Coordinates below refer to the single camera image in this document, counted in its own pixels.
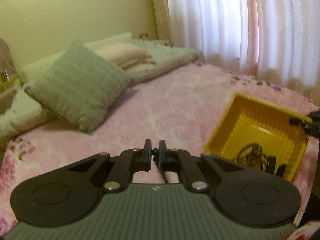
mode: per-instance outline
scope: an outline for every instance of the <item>bed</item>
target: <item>bed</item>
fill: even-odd
[[[153,147],[165,139],[169,148],[199,156],[236,92],[300,114],[318,110],[295,91],[209,64],[189,63],[127,90],[93,134],[80,133],[56,119],[10,141],[0,168],[0,235],[17,223],[9,203],[12,190],[31,177],[98,152],[115,156],[125,149],[143,147],[147,138]],[[310,196],[318,150],[319,141],[310,138],[293,179],[302,196],[302,212]],[[167,176],[175,181],[172,174]],[[136,173],[133,182],[163,183],[163,179],[153,163],[148,174]]]

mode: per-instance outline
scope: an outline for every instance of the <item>green pillow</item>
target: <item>green pillow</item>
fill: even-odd
[[[74,41],[26,93],[80,131],[92,132],[132,82],[116,64]]]

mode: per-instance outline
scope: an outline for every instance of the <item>gray ribbed panel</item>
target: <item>gray ribbed panel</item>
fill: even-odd
[[[125,192],[105,195],[87,217],[60,228],[19,223],[5,240],[278,240],[296,228],[257,229],[222,216],[206,195],[179,184],[131,184]]]

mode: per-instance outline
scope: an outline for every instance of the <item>pink floral bedspread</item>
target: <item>pink floral bedspread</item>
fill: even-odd
[[[317,110],[309,99],[286,88],[227,73],[212,65],[188,64],[130,89],[93,134],[77,132],[55,120],[11,141],[0,169],[0,235],[15,223],[10,194],[22,181],[79,161],[99,152],[119,155],[129,148],[153,147],[165,139],[168,148],[199,156],[235,92],[267,100],[300,114]],[[294,177],[305,209],[315,175],[319,142],[310,138]],[[163,183],[153,164],[134,182]]]

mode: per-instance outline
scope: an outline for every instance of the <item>wall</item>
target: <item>wall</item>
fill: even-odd
[[[18,71],[74,39],[89,42],[126,31],[157,38],[153,0],[0,0],[0,38]]]

